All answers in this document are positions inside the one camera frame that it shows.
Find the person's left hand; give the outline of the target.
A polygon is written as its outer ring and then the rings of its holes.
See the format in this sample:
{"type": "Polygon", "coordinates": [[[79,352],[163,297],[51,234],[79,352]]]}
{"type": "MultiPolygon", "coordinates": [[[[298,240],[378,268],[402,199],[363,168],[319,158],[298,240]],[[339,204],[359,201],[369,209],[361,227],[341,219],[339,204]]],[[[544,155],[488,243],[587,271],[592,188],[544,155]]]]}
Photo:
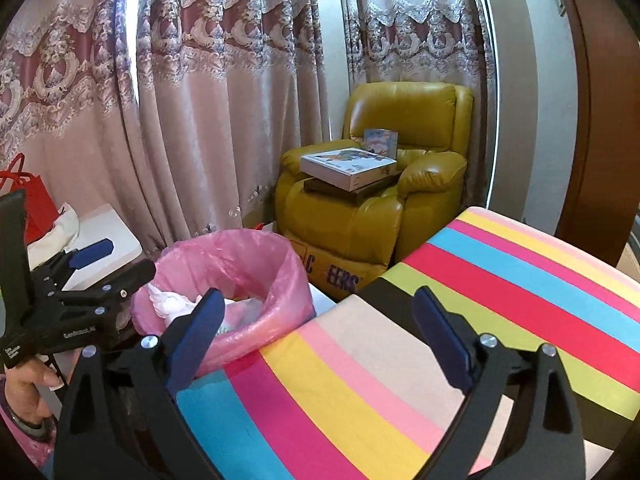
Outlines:
{"type": "Polygon", "coordinates": [[[43,400],[38,386],[57,389],[64,385],[61,378],[50,366],[38,358],[23,361],[13,368],[5,368],[6,400],[15,415],[37,426],[43,419],[52,415],[50,408],[43,400]]]}

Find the pink sleeve forearm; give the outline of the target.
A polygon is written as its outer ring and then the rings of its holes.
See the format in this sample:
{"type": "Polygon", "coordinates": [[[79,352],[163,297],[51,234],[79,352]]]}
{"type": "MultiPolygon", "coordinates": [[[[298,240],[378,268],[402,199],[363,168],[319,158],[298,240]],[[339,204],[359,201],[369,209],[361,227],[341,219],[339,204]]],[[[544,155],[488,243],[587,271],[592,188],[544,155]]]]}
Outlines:
{"type": "Polygon", "coordinates": [[[53,478],[54,445],[58,424],[51,416],[39,425],[32,425],[17,417],[1,393],[1,417],[8,426],[10,435],[20,446],[30,461],[47,478],[53,478]]]}

